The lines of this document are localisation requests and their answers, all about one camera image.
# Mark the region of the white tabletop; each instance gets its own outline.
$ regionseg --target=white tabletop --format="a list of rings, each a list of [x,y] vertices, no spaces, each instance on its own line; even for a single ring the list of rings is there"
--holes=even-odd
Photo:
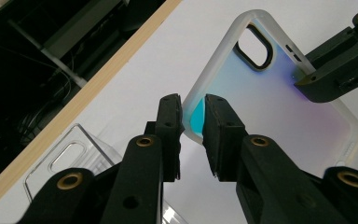
[[[353,26],[358,1],[184,0],[74,123],[124,155],[133,136],[156,119],[159,99],[179,93],[184,100],[230,24],[250,9],[269,12],[307,54]],[[341,100],[358,118],[358,89]],[[164,185],[165,201],[188,223],[246,223],[235,184],[212,176],[202,146],[186,136],[181,142],[182,179]],[[16,222],[26,209],[21,181],[0,200],[0,223]]]

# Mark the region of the iridescent phone case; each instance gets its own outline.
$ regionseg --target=iridescent phone case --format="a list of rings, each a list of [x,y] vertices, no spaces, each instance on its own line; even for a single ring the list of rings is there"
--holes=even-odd
[[[262,44],[266,59],[255,63],[238,43],[245,31]],[[185,134],[202,143],[203,98],[228,100],[248,133],[273,138],[303,170],[324,169],[356,159],[358,120],[340,100],[310,102],[294,83],[314,71],[278,23],[263,10],[240,14],[183,103]]]

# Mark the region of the transparent plastic box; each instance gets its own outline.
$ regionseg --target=transparent plastic box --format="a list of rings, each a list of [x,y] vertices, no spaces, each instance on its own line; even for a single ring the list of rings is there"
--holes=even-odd
[[[31,202],[45,183],[59,171],[67,168],[86,168],[97,175],[122,161],[109,145],[89,134],[80,124],[74,124],[50,152],[34,167],[23,182]],[[162,205],[163,222],[187,224],[167,203]]]
[[[247,49],[238,43],[249,41],[249,30],[256,38]],[[260,43],[267,56],[255,65],[247,53]],[[350,165],[357,160],[358,120],[339,99],[315,104],[296,89],[294,83],[313,71],[266,11],[244,12],[184,100],[185,134],[202,144],[203,99],[210,93],[227,99],[248,133],[274,139],[300,169],[323,176],[329,166]]]

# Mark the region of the dark floor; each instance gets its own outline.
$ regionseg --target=dark floor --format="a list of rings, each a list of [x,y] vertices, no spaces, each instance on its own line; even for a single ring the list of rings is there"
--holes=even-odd
[[[126,37],[120,35],[113,18],[105,18],[90,32],[87,39],[71,51],[71,58],[67,65],[86,80],[90,80],[126,42]],[[6,133],[0,132],[0,173],[80,90],[65,73],[59,70],[56,70],[56,75],[50,81],[50,89],[55,93],[49,100],[23,114],[16,120],[16,125],[11,123],[9,129],[12,130]]]

